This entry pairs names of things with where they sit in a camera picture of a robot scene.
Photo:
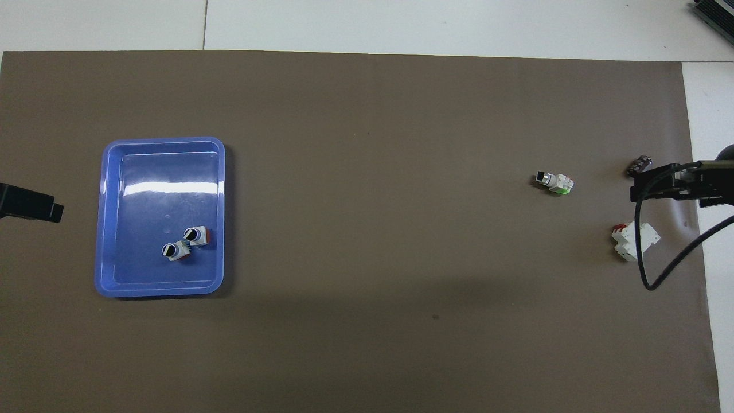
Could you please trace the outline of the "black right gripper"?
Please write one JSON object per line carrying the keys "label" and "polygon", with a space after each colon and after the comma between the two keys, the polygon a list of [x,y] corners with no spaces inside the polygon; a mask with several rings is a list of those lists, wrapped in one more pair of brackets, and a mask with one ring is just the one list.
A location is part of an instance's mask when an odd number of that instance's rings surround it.
{"label": "black right gripper", "polygon": [[734,144],[723,148],[715,162],[671,163],[634,176],[630,201],[695,200],[702,208],[733,204]]}

